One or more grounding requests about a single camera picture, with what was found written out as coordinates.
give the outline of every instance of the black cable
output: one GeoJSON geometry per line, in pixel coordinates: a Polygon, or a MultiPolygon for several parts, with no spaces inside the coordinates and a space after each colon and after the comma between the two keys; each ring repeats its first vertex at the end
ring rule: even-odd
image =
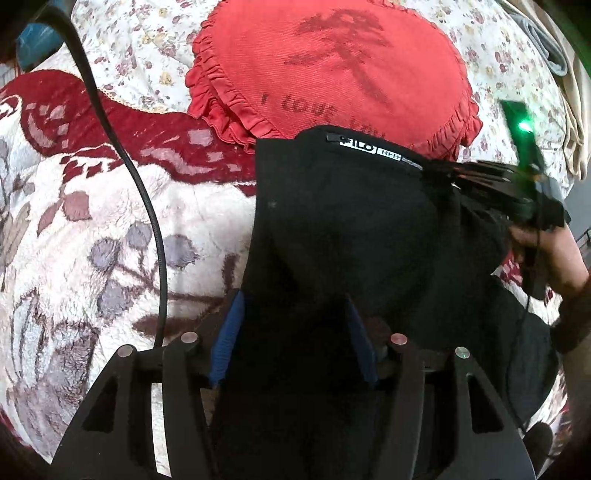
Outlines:
{"type": "Polygon", "coordinates": [[[158,257],[158,273],[160,279],[160,305],[158,308],[158,325],[156,328],[156,337],[154,339],[154,348],[161,347],[164,342],[164,328],[166,326],[168,282],[162,233],[160,232],[160,225],[158,224],[158,218],[154,212],[152,202],[150,201],[150,196],[146,191],[146,187],[144,186],[142,178],[139,176],[138,170],[135,168],[135,165],[131,161],[129,155],[123,146],[121,146],[119,139],[115,135],[115,131],[113,130],[107,114],[103,109],[103,106],[100,102],[99,92],[96,88],[95,78],[92,74],[92,69],[90,68],[88,58],[86,57],[86,53],[84,52],[84,48],[80,42],[80,37],[78,36],[74,25],[72,25],[70,18],[59,8],[52,5],[47,5],[35,21],[52,27],[63,37],[68,49],[70,50],[70,53],[72,54],[72,57],[74,58],[74,61],[76,62],[76,66],[82,75],[82,80],[86,85],[86,91],[90,97],[90,103],[95,109],[96,116],[98,117],[99,122],[115,151],[119,154],[121,160],[123,160],[123,163],[129,170],[129,173],[134,180],[135,186],[139,191],[139,195],[144,202],[146,211],[148,212],[150,225],[152,226],[152,231],[154,232],[154,242],[156,243],[156,255],[158,257]]]}

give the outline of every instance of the human hand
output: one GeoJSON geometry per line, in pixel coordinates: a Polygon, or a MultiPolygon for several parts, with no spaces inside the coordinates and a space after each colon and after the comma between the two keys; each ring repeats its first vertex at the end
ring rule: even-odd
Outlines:
{"type": "MultiPolygon", "coordinates": [[[[524,261],[524,248],[536,248],[538,232],[533,228],[509,227],[513,253],[518,263],[524,261]]],[[[548,283],[564,299],[576,296],[587,283],[589,272],[568,226],[540,232],[540,255],[548,267],[548,283]]]]}

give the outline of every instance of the green led light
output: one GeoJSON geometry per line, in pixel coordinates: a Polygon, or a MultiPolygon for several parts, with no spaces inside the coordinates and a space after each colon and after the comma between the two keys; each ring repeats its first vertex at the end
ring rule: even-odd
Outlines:
{"type": "Polygon", "coordinates": [[[529,133],[533,133],[534,129],[531,127],[530,123],[527,121],[523,121],[523,122],[519,122],[519,125],[517,125],[519,127],[519,130],[521,130],[522,132],[529,132],[529,133]]]}

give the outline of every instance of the floral bedsheet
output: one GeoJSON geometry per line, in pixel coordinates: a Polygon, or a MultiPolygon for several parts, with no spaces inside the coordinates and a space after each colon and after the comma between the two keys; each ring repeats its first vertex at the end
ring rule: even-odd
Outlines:
{"type": "MultiPolygon", "coordinates": [[[[183,113],[191,43],[215,3],[80,0],[73,11],[97,83],[117,100],[107,102],[109,115],[160,218],[168,338],[240,285],[254,218],[252,157],[183,113]]],[[[495,101],[524,99],[548,171],[566,191],[561,97],[512,20],[493,0],[402,3],[448,34],[468,65],[484,127],[459,160],[516,162],[495,101]]],[[[159,287],[145,210],[82,84],[63,73],[77,74],[69,53],[60,50],[39,70],[0,90],[0,407],[23,441],[50,460],[116,348],[150,347],[159,287]]],[[[497,274],[525,303],[510,258],[497,274]]],[[[558,304],[550,294],[530,308],[551,323],[558,304]]],[[[536,420],[556,419],[565,402],[559,375],[536,420]]],[[[161,417],[155,422],[166,472],[161,417]]]]}
{"type": "MultiPolygon", "coordinates": [[[[460,161],[515,163],[497,100],[523,100],[531,110],[548,173],[564,194],[573,179],[562,149],[565,112],[552,74],[531,42],[495,0],[393,0],[417,10],[452,40],[466,62],[484,126],[460,161]]],[[[185,112],[184,78],[191,45],[217,0],[79,0],[72,12],[99,87],[151,112],[185,112]]],[[[78,75],[65,47],[39,69],[78,75]]]]}

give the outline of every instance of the metal screw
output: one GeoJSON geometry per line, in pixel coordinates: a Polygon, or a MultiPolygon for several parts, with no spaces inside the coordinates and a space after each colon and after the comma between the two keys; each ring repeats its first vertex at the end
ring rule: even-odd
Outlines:
{"type": "Polygon", "coordinates": [[[183,343],[194,343],[199,338],[195,332],[185,332],[181,335],[181,342],[183,343]]]}
{"type": "Polygon", "coordinates": [[[470,358],[470,350],[468,350],[464,346],[459,346],[458,348],[456,348],[456,355],[459,358],[463,358],[465,360],[466,358],[470,358]]]}
{"type": "Polygon", "coordinates": [[[390,341],[395,345],[406,345],[408,338],[403,333],[393,333],[390,336],[390,341]]]}
{"type": "Polygon", "coordinates": [[[130,356],[132,353],[134,353],[134,348],[131,345],[120,346],[117,350],[117,355],[119,355],[121,358],[130,356]]]}

